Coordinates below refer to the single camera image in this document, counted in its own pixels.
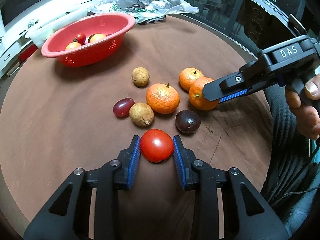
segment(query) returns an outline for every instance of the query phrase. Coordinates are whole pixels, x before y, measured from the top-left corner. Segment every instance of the fingernail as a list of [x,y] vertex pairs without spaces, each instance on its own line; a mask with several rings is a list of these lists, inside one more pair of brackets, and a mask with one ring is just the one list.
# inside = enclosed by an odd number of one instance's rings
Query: fingernail
[[316,95],[318,92],[318,87],[313,82],[309,82],[306,84],[306,89],[309,91],[311,95]]

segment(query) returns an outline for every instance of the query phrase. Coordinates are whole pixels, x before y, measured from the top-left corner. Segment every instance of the orange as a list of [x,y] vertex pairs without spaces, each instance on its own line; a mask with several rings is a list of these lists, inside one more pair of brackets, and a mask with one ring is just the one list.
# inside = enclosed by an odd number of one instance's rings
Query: orange
[[88,39],[88,42],[91,43],[91,42],[95,42],[95,41],[99,41],[103,38],[105,38],[106,36],[102,33],[97,33],[97,34],[94,34],[94,35],[91,35]]
[[180,96],[177,90],[165,84],[154,84],[149,87],[146,95],[147,104],[161,114],[173,113],[180,104]]
[[68,44],[68,46],[66,46],[65,50],[74,49],[74,48],[77,48],[80,46],[81,46],[81,44],[79,42],[72,42],[72,43]]
[[204,77],[200,70],[188,67],[181,71],[179,75],[179,83],[183,89],[189,91],[192,83],[199,77]]
[[189,90],[189,100],[190,103],[199,110],[211,110],[214,109],[220,100],[209,101],[205,99],[202,95],[202,89],[205,84],[212,82],[212,78],[201,77],[198,78],[190,87]]

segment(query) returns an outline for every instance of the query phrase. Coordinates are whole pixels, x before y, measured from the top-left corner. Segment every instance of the black pants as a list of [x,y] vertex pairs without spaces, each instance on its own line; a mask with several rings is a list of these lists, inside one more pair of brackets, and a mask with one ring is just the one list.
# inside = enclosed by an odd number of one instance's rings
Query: black pants
[[292,235],[312,208],[316,190],[288,196],[281,201],[279,199],[287,192],[317,187],[320,168],[315,163],[307,164],[301,176],[294,180],[309,159],[309,140],[297,131],[296,117],[289,111],[284,88],[275,85],[265,89],[264,93],[273,117],[273,142],[261,194],[285,224],[289,235]]

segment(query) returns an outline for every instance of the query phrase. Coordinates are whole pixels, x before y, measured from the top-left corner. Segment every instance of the fruit in basket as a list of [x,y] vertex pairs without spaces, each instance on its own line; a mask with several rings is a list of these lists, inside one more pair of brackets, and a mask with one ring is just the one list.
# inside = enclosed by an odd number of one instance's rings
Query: fruit in basket
[[135,125],[142,127],[150,125],[155,118],[151,107],[145,103],[134,104],[130,108],[129,115]]
[[182,133],[194,133],[201,124],[200,116],[190,110],[182,110],[176,115],[176,127]]
[[161,162],[173,153],[172,138],[164,131],[151,129],[146,131],[140,139],[140,151],[150,162]]
[[86,36],[83,33],[79,33],[74,39],[73,42],[78,42],[81,45],[85,43]]
[[185,68],[179,75],[179,83],[183,89],[189,91],[192,83],[199,77],[204,77],[200,70],[192,67]]
[[149,87],[146,95],[147,104],[161,114],[173,113],[180,104],[180,96],[172,86],[165,84],[154,84]]
[[93,34],[89,37],[88,42],[91,43],[91,42],[99,41],[105,37],[106,36],[102,33],[96,33],[96,34]]
[[115,103],[113,106],[113,113],[116,117],[124,117],[129,114],[130,108],[134,105],[132,98],[124,98]]
[[189,100],[195,108],[207,111],[214,109],[218,105],[220,101],[219,99],[211,102],[205,99],[202,95],[202,89],[204,85],[212,81],[212,78],[201,77],[194,81],[191,85],[189,89]]
[[65,50],[68,50],[68,49],[74,49],[74,48],[77,48],[77,47],[80,47],[81,44],[79,42],[72,42],[70,44],[68,44],[66,46],[66,49]]
[[138,86],[145,86],[149,82],[149,72],[144,67],[137,67],[132,71],[131,74],[133,83]]

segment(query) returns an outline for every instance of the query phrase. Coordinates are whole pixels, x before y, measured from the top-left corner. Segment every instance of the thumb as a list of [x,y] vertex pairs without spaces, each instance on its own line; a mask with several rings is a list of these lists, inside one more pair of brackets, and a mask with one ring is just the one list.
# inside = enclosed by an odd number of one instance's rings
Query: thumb
[[320,99],[320,74],[314,76],[306,83],[305,93],[312,100]]

